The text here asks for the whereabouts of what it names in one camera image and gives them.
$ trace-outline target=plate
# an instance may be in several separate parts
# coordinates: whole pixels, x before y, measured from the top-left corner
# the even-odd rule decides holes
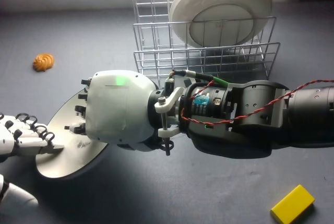
[[[55,134],[52,142],[63,143],[64,149],[58,154],[43,154],[36,156],[38,172],[47,178],[71,179],[94,167],[107,153],[108,144],[90,140],[86,135],[73,134],[65,130],[84,120],[76,115],[76,105],[86,106],[85,100],[78,99],[78,94],[70,98],[53,116],[47,126],[49,132]]]
[[[176,35],[191,46],[239,45],[264,28],[268,19],[260,18],[270,16],[271,8],[272,0],[174,0],[169,20],[192,21],[172,24]]]

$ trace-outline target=yellow sponge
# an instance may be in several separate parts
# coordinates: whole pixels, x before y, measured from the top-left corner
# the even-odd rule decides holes
[[[298,185],[278,202],[270,213],[279,223],[289,224],[314,201],[313,196],[303,186]]]

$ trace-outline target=red wire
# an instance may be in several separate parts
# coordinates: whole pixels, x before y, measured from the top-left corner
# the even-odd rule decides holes
[[[195,120],[195,119],[191,119],[191,118],[187,118],[187,117],[183,116],[184,108],[182,108],[182,111],[181,111],[181,117],[182,117],[185,121],[192,121],[192,122],[195,122],[195,123],[197,123],[197,124],[204,124],[204,125],[211,125],[211,126],[213,126],[213,125],[218,125],[218,124],[228,124],[228,123],[231,123],[231,122],[233,122],[233,121],[235,121],[235,120],[244,119],[244,118],[247,118],[247,117],[249,117],[249,116],[251,116],[251,115],[253,115],[253,114],[256,114],[256,113],[258,113],[258,112],[261,112],[261,111],[263,111],[264,109],[266,109],[267,107],[269,107],[270,105],[273,105],[274,103],[280,101],[280,100],[283,99],[284,97],[286,97],[286,96],[290,96],[291,94],[297,92],[298,90],[301,90],[302,88],[304,88],[304,87],[306,87],[306,86],[308,86],[308,85],[310,85],[310,84],[320,83],[320,82],[331,82],[331,83],[334,83],[334,80],[332,80],[332,79],[318,79],[318,80],[312,80],[312,81],[310,81],[310,82],[308,82],[308,83],[305,83],[305,84],[303,84],[303,85],[297,87],[296,89],[294,89],[294,90],[292,90],[292,91],[286,93],[285,95],[282,95],[282,96],[278,97],[277,99],[274,99],[274,100],[270,101],[270,102],[269,102],[268,104],[266,104],[263,108],[259,108],[259,109],[255,110],[255,111],[252,112],[252,113],[249,113],[249,114],[246,114],[246,115],[241,115],[241,116],[235,117],[235,118],[230,119],[230,120],[217,121],[217,122],[203,122],[203,121],[197,121],[197,120]],[[195,93],[193,96],[191,96],[190,99],[193,100],[193,99],[196,97],[196,95],[198,95],[199,93],[203,92],[205,89],[207,89],[207,88],[208,88],[209,86],[211,86],[213,83],[214,83],[214,82],[213,82],[213,80],[212,80],[212,81],[211,81],[208,85],[206,85],[203,89],[199,90],[197,93]]]

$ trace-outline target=gray table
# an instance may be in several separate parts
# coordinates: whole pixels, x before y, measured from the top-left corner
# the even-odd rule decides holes
[[[282,46],[271,80],[294,88],[333,78],[334,3],[274,8],[272,39]],[[48,122],[82,89],[82,78],[135,70],[132,23],[131,9],[1,16],[1,111]],[[41,52],[54,54],[55,66],[35,73],[31,63]],[[41,178],[33,158],[11,158],[0,173],[34,194],[40,209],[0,222],[274,223],[270,208],[303,184],[316,198],[305,223],[332,223],[334,149],[287,148],[265,159],[232,160],[199,152],[184,135],[174,142],[170,157],[110,148],[99,166],[70,181]]]

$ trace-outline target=dish rack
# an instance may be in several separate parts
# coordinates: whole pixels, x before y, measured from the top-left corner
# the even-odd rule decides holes
[[[233,19],[215,21],[169,22],[173,0],[133,0],[136,24],[133,25],[137,51],[134,52],[138,72],[160,84],[174,68],[189,69],[209,73],[234,82],[254,79],[268,79],[275,63],[280,43],[270,43],[276,24],[275,17],[257,19]],[[214,23],[221,29],[229,24],[238,28],[251,20],[253,25],[259,20],[267,20],[263,30],[241,45],[213,48],[194,48],[183,42],[173,31],[173,25],[182,24],[188,30],[191,24],[202,24],[202,38],[205,27]]]

